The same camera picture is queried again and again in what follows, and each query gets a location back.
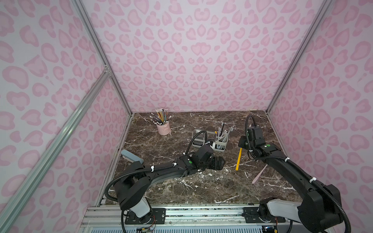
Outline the yellow toothbrush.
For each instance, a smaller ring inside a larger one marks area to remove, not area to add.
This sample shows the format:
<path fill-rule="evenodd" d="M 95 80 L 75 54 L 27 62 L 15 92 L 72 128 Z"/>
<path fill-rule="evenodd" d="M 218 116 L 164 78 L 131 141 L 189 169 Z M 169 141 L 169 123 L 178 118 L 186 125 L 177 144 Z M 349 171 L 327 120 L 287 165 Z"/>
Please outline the yellow toothbrush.
<path fill-rule="evenodd" d="M 242 156 L 242 148 L 240 148 L 240 151 L 239 151 L 239 155 L 238 155 L 238 159 L 237 159 L 237 163 L 236 163 L 236 168 L 235 168 L 236 171 L 239 170 L 240 162 L 241 162 L 241 156 Z"/>

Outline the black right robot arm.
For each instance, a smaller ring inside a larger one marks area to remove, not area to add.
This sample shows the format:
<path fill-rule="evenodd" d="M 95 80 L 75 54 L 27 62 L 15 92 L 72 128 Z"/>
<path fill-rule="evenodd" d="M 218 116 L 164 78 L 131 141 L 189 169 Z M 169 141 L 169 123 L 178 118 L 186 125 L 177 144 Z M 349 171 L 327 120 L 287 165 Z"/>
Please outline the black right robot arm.
<path fill-rule="evenodd" d="M 244 135 L 239 147 L 247 150 L 249 157 L 266 163 L 288 181 L 303 199 L 300 204 L 279 199 L 264 201 L 264 214 L 280 216 L 302 223 L 312 233 L 324 233 L 327 229 L 345 224 L 345 232 L 352 231 L 351 222 L 342 207 L 341 194 L 334 185 L 325 185 L 298 166 L 273 143 L 267 143 L 253 115 L 245 120 Z"/>

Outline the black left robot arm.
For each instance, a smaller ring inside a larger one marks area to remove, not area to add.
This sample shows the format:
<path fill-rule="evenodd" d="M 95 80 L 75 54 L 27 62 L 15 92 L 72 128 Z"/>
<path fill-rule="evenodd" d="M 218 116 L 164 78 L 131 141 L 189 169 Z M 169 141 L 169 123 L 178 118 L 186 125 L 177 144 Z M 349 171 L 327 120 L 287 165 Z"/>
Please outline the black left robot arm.
<path fill-rule="evenodd" d="M 144 194 L 150 186 L 204 170 L 223 169 L 225 160 L 221 156 L 215 156 L 214 143 L 208 141 L 207 131 L 201 131 L 197 136 L 200 134 L 204 134 L 204 144 L 197 151 L 190 152 L 190 142 L 186 151 L 172 162 L 151 166 L 140 161 L 131 163 L 124 173 L 106 185 L 105 197 L 117 202 L 123 212 L 130 211 L 139 219 L 149 219 L 153 210 Z"/>

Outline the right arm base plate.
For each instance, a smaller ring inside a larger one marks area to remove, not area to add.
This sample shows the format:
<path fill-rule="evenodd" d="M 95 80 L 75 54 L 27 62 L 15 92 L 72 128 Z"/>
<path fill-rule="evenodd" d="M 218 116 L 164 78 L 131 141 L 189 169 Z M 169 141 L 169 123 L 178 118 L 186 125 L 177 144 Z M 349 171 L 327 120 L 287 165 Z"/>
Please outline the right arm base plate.
<path fill-rule="evenodd" d="M 245 218 L 246 223 L 285 223 L 286 219 L 283 217 L 274 216 L 260 216 L 258 207 L 244 207 L 242 217 Z"/>

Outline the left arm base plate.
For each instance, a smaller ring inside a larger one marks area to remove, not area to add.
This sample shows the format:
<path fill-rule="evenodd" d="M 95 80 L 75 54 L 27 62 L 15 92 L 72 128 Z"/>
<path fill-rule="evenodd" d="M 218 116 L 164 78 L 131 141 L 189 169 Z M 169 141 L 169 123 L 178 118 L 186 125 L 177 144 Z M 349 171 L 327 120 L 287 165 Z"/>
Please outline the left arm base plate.
<path fill-rule="evenodd" d="M 143 217 L 138 217 L 133 211 L 128 211 L 126 214 L 126 225 L 146 225 L 146 224 L 164 224 L 166 217 L 165 208 L 153 208 Z"/>

